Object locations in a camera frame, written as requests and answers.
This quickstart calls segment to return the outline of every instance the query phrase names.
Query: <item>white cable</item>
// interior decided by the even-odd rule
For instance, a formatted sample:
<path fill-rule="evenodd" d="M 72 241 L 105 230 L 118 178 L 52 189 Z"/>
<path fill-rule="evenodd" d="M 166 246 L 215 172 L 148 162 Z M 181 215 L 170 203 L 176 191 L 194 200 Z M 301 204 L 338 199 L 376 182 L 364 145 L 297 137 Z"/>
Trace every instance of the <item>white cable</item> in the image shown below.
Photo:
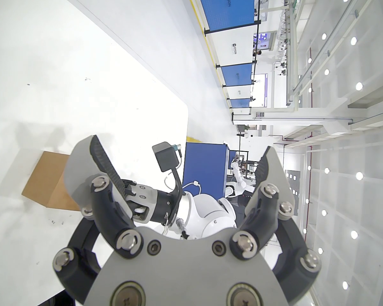
<path fill-rule="evenodd" d="M 188 183 L 187 185 L 184 185 L 182 187 L 182 189 L 186 188 L 189 185 L 195 185 L 196 187 L 199 187 L 199 195 L 201 194 L 201 185 L 200 185 L 200 183 L 198 183 L 197 181 L 193 181 L 193 182 Z"/>
<path fill-rule="evenodd" d="M 179 169 L 180 168 L 180 166 L 182 165 L 182 161 L 183 161 L 183 158 L 181 157 L 180 158 L 180 163 L 179 163 L 179 165 L 176 167 L 176 169 Z M 172 174 L 173 172 L 172 171 L 170 171 L 170 173 L 169 174 L 167 174 L 167 176 L 165 177 L 165 179 L 164 179 L 164 183 L 165 183 L 165 186 L 167 187 L 167 188 L 169 188 L 170 190 L 174 190 L 174 188 L 170 188 L 168 185 L 167 185 L 167 183 L 166 183 L 166 180 L 167 180 L 167 178 L 170 176 L 170 174 Z"/>

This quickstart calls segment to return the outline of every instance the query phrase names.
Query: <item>bolt head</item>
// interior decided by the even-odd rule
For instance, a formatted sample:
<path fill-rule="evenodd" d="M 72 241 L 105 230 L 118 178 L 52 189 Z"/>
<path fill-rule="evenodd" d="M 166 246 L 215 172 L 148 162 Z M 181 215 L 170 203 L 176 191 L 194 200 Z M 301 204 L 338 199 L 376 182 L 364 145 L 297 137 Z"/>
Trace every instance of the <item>bolt head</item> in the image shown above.
<path fill-rule="evenodd" d="M 67 252 L 63 252 L 59 254 L 56 258 L 56 264 L 59 266 L 65 266 L 69 263 L 69 254 Z"/>
<path fill-rule="evenodd" d="M 253 247 L 250 239 L 247 236 L 241 235 L 237 241 L 238 247 L 243 251 L 250 251 Z"/>
<path fill-rule="evenodd" d="M 282 202 L 279 205 L 279 210 L 281 210 L 283 213 L 290 213 L 292 211 L 292 206 L 289 202 Z"/>
<path fill-rule="evenodd" d="M 105 185 L 105 183 L 106 181 L 100 176 L 92 180 L 92 184 L 95 188 L 102 188 Z"/>
<path fill-rule="evenodd" d="M 309 252 L 304 256 L 304 261 L 309 268 L 316 268 L 319 263 L 318 257 Z"/>
<path fill-rule="evenodd" d="M 126 235 L 122 239 L 121 247 L 124 250 L 132 249 L 136 244 L 136 237 L 133 235 Z"/>
<path fill-rule="evenodd" d="M 276 193 L 278 193 L 278 188 L 273 185 L 273 184 L 269 184 L 269 185 L 266 185 L 264 187 L 264 191 L 268 194 L 268 195 L 271 195 L 271 196 L 274 196 Z"/>

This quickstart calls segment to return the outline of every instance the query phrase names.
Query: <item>table surface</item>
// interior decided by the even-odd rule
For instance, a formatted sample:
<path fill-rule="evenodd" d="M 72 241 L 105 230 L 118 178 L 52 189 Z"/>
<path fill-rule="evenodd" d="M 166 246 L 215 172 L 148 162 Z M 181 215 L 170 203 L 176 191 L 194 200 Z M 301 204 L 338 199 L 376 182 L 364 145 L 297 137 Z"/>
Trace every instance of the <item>table surface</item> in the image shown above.
<path fill-rule="evenodd" d="M 184 147 L 187 116 L 66 0 L 0 0 L 0 305 L 38 305 L 63 289 L 52 260 L 82 217 L 21 196 L 42 151 L 69 154 L 98 134 L 122 178 L 167 190 L 152 145 Z M 111 249 L 95 252 L 102 264 Z"/>

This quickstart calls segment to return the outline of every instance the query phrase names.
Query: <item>floor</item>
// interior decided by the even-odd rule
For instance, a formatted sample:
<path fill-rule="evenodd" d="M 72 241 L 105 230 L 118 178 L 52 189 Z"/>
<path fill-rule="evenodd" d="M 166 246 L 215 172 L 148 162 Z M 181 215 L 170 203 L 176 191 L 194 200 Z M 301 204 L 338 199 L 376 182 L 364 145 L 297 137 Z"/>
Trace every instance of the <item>floor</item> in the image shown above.
<path fill-rule="evenodd" d="M 51 262 L 81 215 L 21 196 L 42 150 L 98 134 L 122 177 L 164 190 L 152 145 L 184 146 L 187 121 L 186 104 L 66 0 L 0 0 L 0 304 L 62 289 Z"/>
<path fill-rule="evenodd" d="M 188 136 L 237 134 L 190 0 L 69 1 L 187 105 Z"/>

